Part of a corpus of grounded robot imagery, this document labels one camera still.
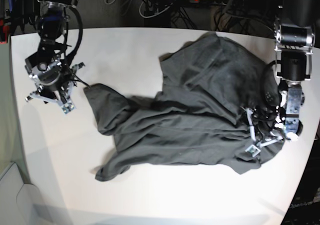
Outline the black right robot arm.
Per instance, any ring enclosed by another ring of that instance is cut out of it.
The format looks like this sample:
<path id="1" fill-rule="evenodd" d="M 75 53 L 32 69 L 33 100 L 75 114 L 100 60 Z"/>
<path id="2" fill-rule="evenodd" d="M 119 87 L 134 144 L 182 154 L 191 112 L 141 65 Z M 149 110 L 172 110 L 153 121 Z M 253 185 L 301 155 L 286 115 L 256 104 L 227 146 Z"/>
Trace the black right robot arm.
<path id="1" fill-rule="evenodd" d="M 40 37 L 37 51 L 25 59 L 25 69 L 36 90 L 25 100 L 66 105 L 71 99 L 72 87 L 80 79 L 76 72 L 81 65 L 71 65 L 83 37 L 83 23 L 76 9 L 79 0 L 38 0 L 47 11 L 37 19 L 36 31 Z M 78 24 L 78 37 L 74 49 L 67 53 L 70 10 Z"/>

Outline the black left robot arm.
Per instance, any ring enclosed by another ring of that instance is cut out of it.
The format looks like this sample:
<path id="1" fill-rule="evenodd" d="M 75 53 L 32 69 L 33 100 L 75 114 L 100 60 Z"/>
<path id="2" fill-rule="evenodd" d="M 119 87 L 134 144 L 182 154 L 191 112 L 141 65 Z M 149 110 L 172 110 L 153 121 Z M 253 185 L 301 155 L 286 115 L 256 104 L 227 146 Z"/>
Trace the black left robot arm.
<path id="1" fill-rule="evenodd" d="M 260 93 L 266 111 L 247 112 L 255 145 L 296 141 L 303 130 L 302 82 L 311 79 L 320 0 L 278 0 L 274 20 L 275 59 L 263 70 Z"/>

